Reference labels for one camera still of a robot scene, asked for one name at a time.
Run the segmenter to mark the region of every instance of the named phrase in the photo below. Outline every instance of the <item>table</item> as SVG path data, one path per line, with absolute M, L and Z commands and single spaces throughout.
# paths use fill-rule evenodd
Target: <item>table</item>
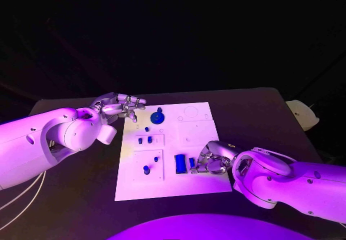
M 274 88 L 148 94 L 137 97 L 147 100 L 147 105 L 209 102 L 220 141 L 236 143 L 245 150 L 261 147 L 298 161 L 321 163 Z M 88 107 L 93 99 L 40 100 L 30 114 L 63 107 Z M 47 170 L 37 198 L 18 219 L 0 232 L 0 239 L 102 240 L 150 220 L 194 213 L 259 219 L 313 238 L 346 238 L 346 229 L 338 223 L 300 213 L 284 203 L 278 203 L 274 209 L 263 209 L 235 190 L 115 202 L 124 119 L 118 119 L 112 126 L 116 135 L 109 145 L 95 141 L 86 150 L 69 156 Z M 23 191 L 31 181 L 0 191 L 0 204 Z M 34 192 L 36 189 L 30 189 L 1 211 L 1 226 L 21 211 Z

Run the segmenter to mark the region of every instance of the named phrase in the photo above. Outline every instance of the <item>robotic arm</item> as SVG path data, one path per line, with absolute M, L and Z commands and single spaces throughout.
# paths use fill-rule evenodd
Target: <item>robotic arm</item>
M 109 144 L 118 118 L 137 122 L 134 109 L 147 101 L 114 92 L 99 96 L 89 107 L 60 108 L 0 125 L 0 190 L 23 183 L 98 139 Z
M 233 189 L 259 207 L 272 209 L 282 202 L 307 215 L 346 223 L 346 167 L 297 162 L 262 148 L 242 151 L 210 141 L 190 171 L 223 174 L 227 169 Z

